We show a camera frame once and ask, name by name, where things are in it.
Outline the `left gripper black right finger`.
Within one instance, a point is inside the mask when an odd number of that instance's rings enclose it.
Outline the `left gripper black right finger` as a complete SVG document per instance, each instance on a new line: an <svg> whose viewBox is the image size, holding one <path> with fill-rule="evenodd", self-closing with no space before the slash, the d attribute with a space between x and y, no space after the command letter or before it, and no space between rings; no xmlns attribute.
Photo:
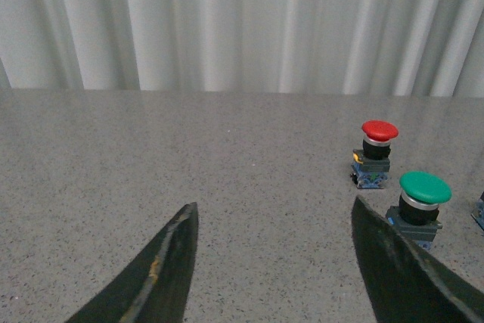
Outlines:
<svg viewBox="0 0 484 323"><path fill-rule="evenodd" d="M483 293L404 237L361 196L351 213L358 267L378 322L481 322Z"/></svg>

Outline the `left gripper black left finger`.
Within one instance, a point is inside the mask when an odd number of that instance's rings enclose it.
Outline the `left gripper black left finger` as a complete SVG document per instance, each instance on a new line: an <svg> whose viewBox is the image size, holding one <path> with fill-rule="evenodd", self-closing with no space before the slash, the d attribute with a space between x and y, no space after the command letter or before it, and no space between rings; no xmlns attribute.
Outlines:
<svg viewBox="0 0 484 323"><path fill-rule="evenodd" d="M196 203L184 205L69 322L182 322L194 273Z"/></svg>

